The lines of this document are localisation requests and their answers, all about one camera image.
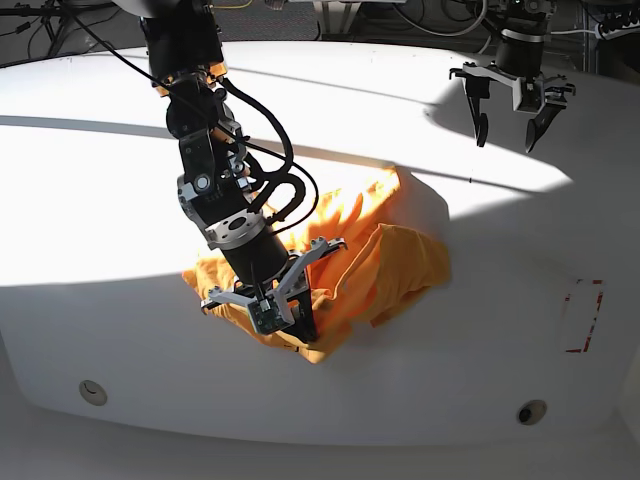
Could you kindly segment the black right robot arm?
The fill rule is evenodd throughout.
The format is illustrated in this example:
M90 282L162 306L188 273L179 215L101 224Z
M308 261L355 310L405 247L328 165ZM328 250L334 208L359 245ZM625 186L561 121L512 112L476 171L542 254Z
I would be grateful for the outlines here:
M166 125L178 141L183 174L177 193L185 215L208 247L232 270L228 288L212 287L202 310L246 309L259 335L284 332L310 344L319 334L308 269L344 247L342 239L314 239L305 252L284 246L283 221L305 199L307 172L295 166L291 141L260 102L227 79L219 28L208 1L121 1L145 37L152 85L168 98ZM281 166L264 170L226 105L228 96L261 113L278 134Z

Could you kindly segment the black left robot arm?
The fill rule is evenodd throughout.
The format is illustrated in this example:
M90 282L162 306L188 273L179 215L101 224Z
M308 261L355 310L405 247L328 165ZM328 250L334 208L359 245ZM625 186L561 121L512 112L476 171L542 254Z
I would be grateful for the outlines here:
M554 1L501 1L496 9L482 7L482 24L498 41L494 60L487 65L466 62L452 68L450 77L460 78L469 106L476 145L485 145L489 123L481 102L490 98L490 86L511 90L512 109L529 114L525 150L531 152L556 116L567 108L567 96L576 87L564 75L547 76L541 70Z

